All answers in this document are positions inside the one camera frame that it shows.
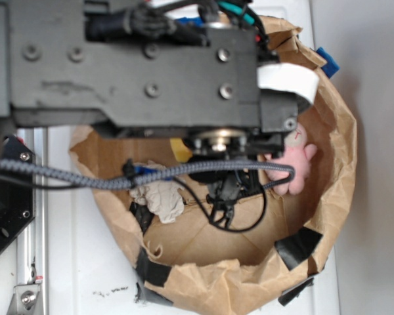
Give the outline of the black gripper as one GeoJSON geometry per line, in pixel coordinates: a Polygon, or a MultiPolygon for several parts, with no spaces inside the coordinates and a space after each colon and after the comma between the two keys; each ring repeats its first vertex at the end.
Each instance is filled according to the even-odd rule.
{"type": "Polygon", "coordinates": [[[194,134],[183,140],[192,150],[189,163],[207,164],[214,170],[191,173],[192,180],[205,184],[211,211],[202,209],[212,226],[230,226],[235,204],[260,194],[261,214],[267,212],[266,191],[279,191],[297,182],[295,161],[285,162],[290,143],[286,137],[300,128],[297,116],[310,103],[295,93],[266,89],[261,91],[261,127],[243,136],[222,136],[218,130],[194,134]]]}

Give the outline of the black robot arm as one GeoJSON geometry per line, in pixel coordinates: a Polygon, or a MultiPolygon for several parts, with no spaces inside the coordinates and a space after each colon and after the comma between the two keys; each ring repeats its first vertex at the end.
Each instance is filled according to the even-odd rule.
{"type": "Polygon", "coordinates": [[[208,220],[229,230],[233,205],[298,175],[280,159],[313,105],[302,69],[280,61],[267,22],[246,1],[0,1],[0,181],[131,189],[182,174],[215,175],[208,220]],[[165,171],[128,167],[91,179],[1,156],[12,129],[90,125],[110,138],[181,138],[194,154],[165,171]]]}

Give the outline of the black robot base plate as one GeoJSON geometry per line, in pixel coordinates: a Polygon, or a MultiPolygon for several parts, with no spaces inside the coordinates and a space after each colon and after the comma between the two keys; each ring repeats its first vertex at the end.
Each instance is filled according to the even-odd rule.
{"type": "Polygon", "coordinates": [[[31,175],[0,171],[0,254],[33,220],[31,175]]]}

